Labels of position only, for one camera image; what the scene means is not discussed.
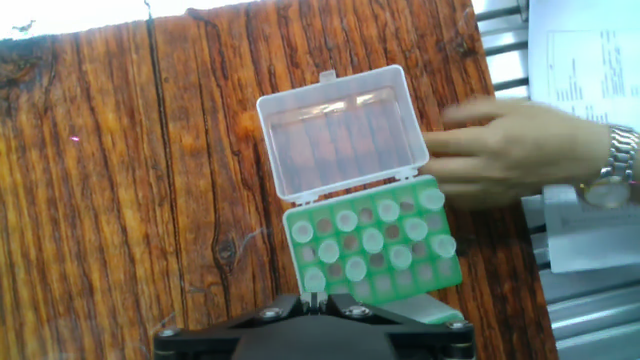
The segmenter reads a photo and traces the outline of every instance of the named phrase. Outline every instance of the clear plastic lid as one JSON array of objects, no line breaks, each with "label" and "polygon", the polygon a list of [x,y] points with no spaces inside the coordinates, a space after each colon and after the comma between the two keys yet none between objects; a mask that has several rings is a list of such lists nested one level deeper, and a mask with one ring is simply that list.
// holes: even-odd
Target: clear plastic lid
[{"label": "clear plastic lid", "polygon": [[276,191],[298,204],[386,178],[414,176],[429,154],[400,66],[258,100]]}]

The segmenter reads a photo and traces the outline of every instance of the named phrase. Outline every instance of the wood grain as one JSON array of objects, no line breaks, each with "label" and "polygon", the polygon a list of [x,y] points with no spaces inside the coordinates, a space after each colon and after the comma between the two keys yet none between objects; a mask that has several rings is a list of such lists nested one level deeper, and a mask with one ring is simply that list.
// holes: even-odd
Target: wood grain
[{"label": "wood grain", "polygon": [[[491,94],[468,0],[260,2],[0,43],[0,353],[146,359],[297,291],[257,99],[404,67],[424,130]],[[555,359],[520,207],[451,210],[464,282],[434,295],[479,359]]]}]

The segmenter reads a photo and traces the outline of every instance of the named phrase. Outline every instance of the metal watch band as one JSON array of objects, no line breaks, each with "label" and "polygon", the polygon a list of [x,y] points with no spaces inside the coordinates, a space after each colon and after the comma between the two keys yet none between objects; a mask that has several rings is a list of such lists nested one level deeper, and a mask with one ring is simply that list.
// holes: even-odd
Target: metal watch band
[{"label": "metal watch band", "polygon": [[620,177],[625,182],[637,181],[633,174],[633,162],[640,146],[640,134],[626,126],[611,125],[611,147],[607,166],[600,171],[600,178]]}]

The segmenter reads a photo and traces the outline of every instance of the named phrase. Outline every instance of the plastic box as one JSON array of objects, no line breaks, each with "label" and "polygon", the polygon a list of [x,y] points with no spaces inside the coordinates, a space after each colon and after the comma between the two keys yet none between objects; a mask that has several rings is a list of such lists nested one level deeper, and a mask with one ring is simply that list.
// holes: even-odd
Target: plastic box
[{"label": "plastic box", "polygon": [[[404,72],[393,65],[257,104],[301,292],[378,304],[462,280]],[[382,179],[395,183],[316,202]]]}]

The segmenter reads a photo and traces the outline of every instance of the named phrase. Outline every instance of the screw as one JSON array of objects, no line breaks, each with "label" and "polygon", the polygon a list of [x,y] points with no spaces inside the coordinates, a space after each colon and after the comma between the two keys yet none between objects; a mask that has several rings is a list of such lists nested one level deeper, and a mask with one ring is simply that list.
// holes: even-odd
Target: screw
[{"label": "screw", "polygon": [[365,317],[371,314],[371,310],[362,305],[353,305],[345,310],[344,314],[351,317]]},{"label": "screw", "polygon": [[453,321],[447,321],[445,325],[447,325],[449,329],[457,330],[457,329],[465,328],[470,324],[467,320],[453,320]]},{"label": "screw", "polygon": [[180,329],[178,328],[166,328],[164,330],[158,331],[158,336],[162,336],[162,337],[173,336],[179,332],[180,332]]},{"label": "screw", "polygon": [[282,309],[279,308],[266,308],[260,312],[260,317],[263,319],[273,319],[282,315]]}]

